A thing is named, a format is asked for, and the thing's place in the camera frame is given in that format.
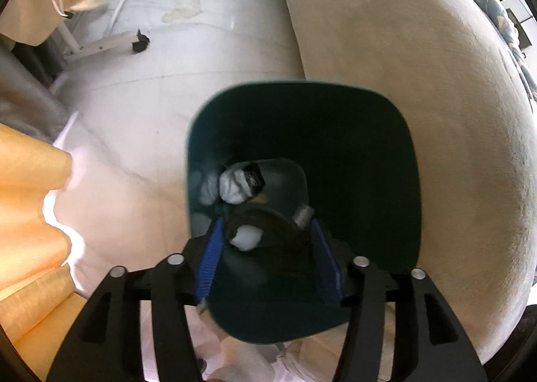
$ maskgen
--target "caster wheel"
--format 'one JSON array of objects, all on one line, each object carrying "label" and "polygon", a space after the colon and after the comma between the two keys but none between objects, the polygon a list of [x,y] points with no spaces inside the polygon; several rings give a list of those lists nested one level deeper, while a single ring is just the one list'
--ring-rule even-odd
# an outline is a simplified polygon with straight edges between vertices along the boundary
[{"label": "caster wheel", "polygon": [[147,35],[144,35],[138,30],[138,41],[134,42],[133,45],[133,52],[134,53],[140,53],[147,49],[147,46],[149,46],[149,42],[151,41]]}]

